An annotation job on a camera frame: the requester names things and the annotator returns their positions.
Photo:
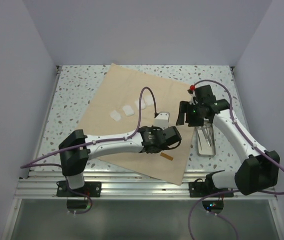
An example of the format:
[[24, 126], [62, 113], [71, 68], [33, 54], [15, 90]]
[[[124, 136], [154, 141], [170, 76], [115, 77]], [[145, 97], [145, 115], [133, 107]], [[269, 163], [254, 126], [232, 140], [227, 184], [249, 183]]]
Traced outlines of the brown bandage strip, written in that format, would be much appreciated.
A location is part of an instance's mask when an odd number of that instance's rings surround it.
[[174, 158], [172, 157], [172, 156], [170, 156], [170, 155], [168, 155], [168, 154], [165, 154], [165, 153], [160, 153], [160, 156], [161, 157], [163, 157], [163, 158], [165, 158], [165, 159], [167, 159], [167, 160], [170, 160], [170, 161], [172, 161]]

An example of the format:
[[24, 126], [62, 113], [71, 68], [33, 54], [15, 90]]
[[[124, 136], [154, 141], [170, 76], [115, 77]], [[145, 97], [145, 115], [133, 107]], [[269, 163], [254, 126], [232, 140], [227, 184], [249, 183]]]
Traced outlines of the steel surgical scissors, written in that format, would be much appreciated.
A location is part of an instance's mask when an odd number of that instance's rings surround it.
[[209, 135], [208, 135], [208, 132], [207, 132], [207, 128], [206, 127], [202, 127], [202, 133], [204, 135], [204, 138], [208, 144], [209, 147], [211, 147], [211, 141], [210, 141], [210, 138], [209, 138]]

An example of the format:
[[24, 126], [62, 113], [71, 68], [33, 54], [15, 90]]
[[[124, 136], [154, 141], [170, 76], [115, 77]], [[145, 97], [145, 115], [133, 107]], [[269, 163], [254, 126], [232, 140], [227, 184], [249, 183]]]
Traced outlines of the long steel tweezers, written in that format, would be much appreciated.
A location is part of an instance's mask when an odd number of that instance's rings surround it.
[[197, 133], [197, 141], [198, 141], [198, 149], [199, 151], [202, 150], [202, 141], [201, 141], [201, 137], [200, 137], [200, 129], [196, 128], [196, 133]]

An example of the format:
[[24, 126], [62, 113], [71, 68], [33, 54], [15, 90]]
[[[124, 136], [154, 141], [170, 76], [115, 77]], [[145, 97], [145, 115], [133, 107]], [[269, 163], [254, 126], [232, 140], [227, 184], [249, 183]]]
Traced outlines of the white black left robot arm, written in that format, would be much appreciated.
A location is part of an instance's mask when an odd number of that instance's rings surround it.
[[171, 146], [178, 147], [181, 141], [175, 126], [166, 129], [143, 126], [127, 133], [104, 136], [85, 135], [83, 130], [75, 130], [58, 146], [62, 174], [69, 192], [78, 197], [86, 190], [83, 172], [88, 160], [121, 153], [157, 154], [175, 149]]

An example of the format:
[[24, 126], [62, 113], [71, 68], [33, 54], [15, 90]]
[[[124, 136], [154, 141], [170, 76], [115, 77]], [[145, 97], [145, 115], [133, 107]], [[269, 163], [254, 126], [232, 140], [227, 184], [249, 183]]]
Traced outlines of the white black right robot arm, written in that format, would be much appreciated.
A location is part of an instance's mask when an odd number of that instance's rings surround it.
[[232, 105], [226, 99], [216, 99], [210, 85], [191, 85], [188, 93], [192, 98], [180, 102], [176, 124], [200, 128], [208, 121], [223, 133], [241, 161], [236, 172], [212, 172], [204, 181], [196, 181], [194, 188], [209, 196], [228, 189], [238, 190], [247, 196], [274, 187], [279, 175], [278, 153], [259, 144], [237, 119]]

